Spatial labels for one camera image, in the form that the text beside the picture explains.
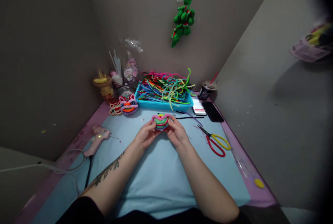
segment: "black phone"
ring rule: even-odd
[[[204,102],[202,106],[212,122],[224,122],[224,119],[212,102]]]

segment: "scissors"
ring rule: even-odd
[[[226,150],[230,150],[230,149],[231,149],[231,146],[230,146],[230,144],[227,142],[226,139],[222,138],[222,137],[219,136],[219,135],[215,135],[215,134],[210,134],[210,133],[208,133],[203,127],[201,127],[201,126],[199,126],[199,125],[197,125],[197,127],[200,128],[200,129],[206,134],[206,138],[207,138],[207,141],[208,141],[209,146],[211,147],[211,150],[212,150],[215,154],[217,154],[218,156],[220,156],[220,157],[224,157],[224,156],[225,156],[225,152],[224,152],[224,150],[223,150],[221,147],[223,147],[223,148],[226,149]],[[213,137],[213,138],[215,139],[215,141],[216,141],[218,144],[221,145],[221,147],[220,147],[219,145],[217,145],[216,142],[214,142],[214,141],[211,139],[211,137]],[[223,144],[217,139],[217,137],[220,138],[221,140],[223,140],[223,141],[227,144],[228,147],[224,146],[224,145],[223,145]],[[222,151],[222,155],[219,154],[219,153],[217,153],[217,152],[215,151],[215,149],[213,149],[213,146],[211,145],[210,142],[212,142],[215,146],[217,146],[217,147],[219,148],[219,150]]]

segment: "desk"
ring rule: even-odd
[[[84,147],[87,145],[87,143],[93,136],[91,133],[91,126],[103,125],[108,116],[109,116],[109,106],[103,102],[100,105],[100,107],[97,109],[95,114],[90,118],[90,120],[84,126],[84,128],[80,131],[78,136],[70,144],[67,150],[71,150],[74,148],[84,149]],[[228,126],[228,124],[224,122],[222,123],[222,127],[225,131],[225,134],[228,135],[231,146],[233,146],[236,152],[238,152],[238,155],[241,156],[243,160],[248,162],[247,166],[250,165],[253,166],[248,156],[244,152],[243,148],[241,147],[240,143],[238,142],[236,136]],[[67,156],[66,161],[64,162],[67,163],[69,167],[75,159],[76,157],[74,156]],[[276,203],[273,195],[270,193],[267,187],[264,189],[259,189],[252,182],[249,182],[244,177],[242,172],[241,175],[243,176],[245,186],[251,198],[251,200],[248,202],[248,205],[257,206],[257,207],[267,207]],[[55,189],[55,187],[57,186],[58,182],[61,179],[62,175],[52,173],[50,177],[45,180],[38,193],[33,198],[31,198],[31,200],[27,203],[21,215],[17,218],[16,223],[30,223],[35,218],[35,216],[43,206],[43,203],[48,199],[48,197],[51,195],[51,193],[53,192],[53,190]]]

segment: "clear plastic bag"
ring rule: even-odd
[[[132,53],[141,53],[143,50],[141,48],[141,44],[139,41],[134,39],[125,39],[125,52],[127,54],[127,63],[124,68],[124,83],[125,85],[131,85],[136,87],[139,83],[139,70],[137,67],[137,62],[135,58],[132,56]]]

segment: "pink glue gun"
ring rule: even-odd
[[[95,140],[90,148],[84,152],[84,156],[86,157],[93,156],[97,152],[102,141],[110,138],[110,131],[100,126],[93,126],[91,132],[94,133]]]

